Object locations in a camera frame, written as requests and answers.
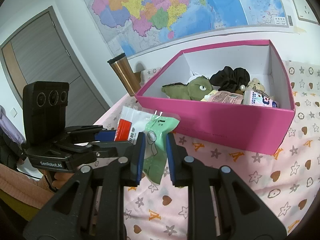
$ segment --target door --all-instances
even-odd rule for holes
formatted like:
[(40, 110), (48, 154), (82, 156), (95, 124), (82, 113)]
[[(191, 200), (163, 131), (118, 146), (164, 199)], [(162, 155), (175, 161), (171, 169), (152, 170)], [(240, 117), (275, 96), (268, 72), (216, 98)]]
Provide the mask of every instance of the door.
[(66, 126), (92, 125), (105, 113), (65, 49), (49, 12), (20, 30), (2, 51), (21, 98), (24, 85), (35, 81), (70, 84)]

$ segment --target copper travel mug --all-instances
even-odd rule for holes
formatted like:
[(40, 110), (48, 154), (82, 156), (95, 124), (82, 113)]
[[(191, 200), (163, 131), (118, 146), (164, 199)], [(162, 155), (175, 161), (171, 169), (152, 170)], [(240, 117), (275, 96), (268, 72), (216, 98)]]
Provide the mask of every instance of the copper travel mug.
[(134, 96), (134, 94), (140, 89), (140, 84), (130, 67), (125, 53), (109, 60), (108, 63), (121, 80), (129, 95)]

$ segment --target green dinosaur plush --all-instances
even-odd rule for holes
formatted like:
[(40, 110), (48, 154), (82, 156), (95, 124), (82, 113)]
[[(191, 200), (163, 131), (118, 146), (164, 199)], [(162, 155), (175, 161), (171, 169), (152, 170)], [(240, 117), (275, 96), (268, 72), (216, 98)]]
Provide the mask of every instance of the green dinosaur plush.
[(175, 83), (165, 85), (161, 89), (171, 99), (185, 99), (200, 101), (212, 91), (212, 85), (205, 76), (197, 77), (187, 85)]

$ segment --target pink box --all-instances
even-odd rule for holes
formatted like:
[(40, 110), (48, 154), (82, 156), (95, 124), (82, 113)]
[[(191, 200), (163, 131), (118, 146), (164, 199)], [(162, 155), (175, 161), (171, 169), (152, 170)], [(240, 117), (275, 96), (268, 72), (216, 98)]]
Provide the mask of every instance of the pink box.
[[(167, 98), (163, 85), (210, 78), (224, 66), (245, 68), (258, 78), (280, 108)], [(181, 117), (176, 131), (221, 145), (272, 155), (287, 134), (295, 105), (287, 72), (270, 40), (233, 41), (185, 49), (175, 55), (136, 94), (146, 108)]]

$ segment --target green package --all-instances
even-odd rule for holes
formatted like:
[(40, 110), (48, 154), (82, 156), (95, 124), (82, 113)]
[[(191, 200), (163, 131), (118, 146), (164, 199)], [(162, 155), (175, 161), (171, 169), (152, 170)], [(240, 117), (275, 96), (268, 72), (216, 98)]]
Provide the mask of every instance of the green package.
[(160, 184), (167, 162), (166, 136), (177, 127), (179, 120), (173, 117), (153, 115), (146, 124), (146, 150), (143, 171), (154, 183)]

